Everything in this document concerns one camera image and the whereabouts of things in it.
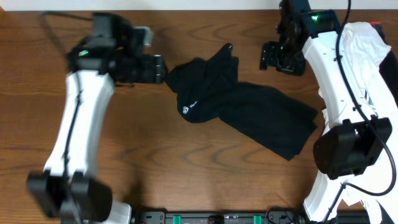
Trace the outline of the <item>black t-shirt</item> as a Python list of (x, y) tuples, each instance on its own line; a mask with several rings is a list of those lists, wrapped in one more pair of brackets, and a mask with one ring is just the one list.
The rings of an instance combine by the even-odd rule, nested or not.
[(165, 77), (177, 95), (177, 111), (190, 123), (219, 118), (289, 161), (317, 126), (316, 109), (271, 86), (239, 82), (239, 59), (225, 44), (211, 58), (177, 65)]

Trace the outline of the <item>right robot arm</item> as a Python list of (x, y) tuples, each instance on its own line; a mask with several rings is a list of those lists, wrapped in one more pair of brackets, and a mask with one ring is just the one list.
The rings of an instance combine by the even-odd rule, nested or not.
[(397, 222), (397, 59), (378, 22), (339, 21), (308, 1), (281, 1), (279, 40), (261, 68), (301, 75), (309, 65), (325, 102), (318, 167), (303, 201), (307, 223), (352, 223), (341, 202), (361, 203), (371, 223)]

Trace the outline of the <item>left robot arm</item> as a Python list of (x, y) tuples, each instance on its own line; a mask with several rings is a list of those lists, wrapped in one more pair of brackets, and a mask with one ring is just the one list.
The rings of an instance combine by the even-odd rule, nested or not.
[(27, 176), (27, 188), (44, 215), (61, 223), (135, 223), (133, 208), (96, 178), (101, 129), (119, 84), (160, 84), (167, 67), (161, 55), (144, 53), (153, 39), (149, 27), (105, 12), (90, 22), (91, 34), (62, 52), (68, 68), (62, 122), (43, 171)]

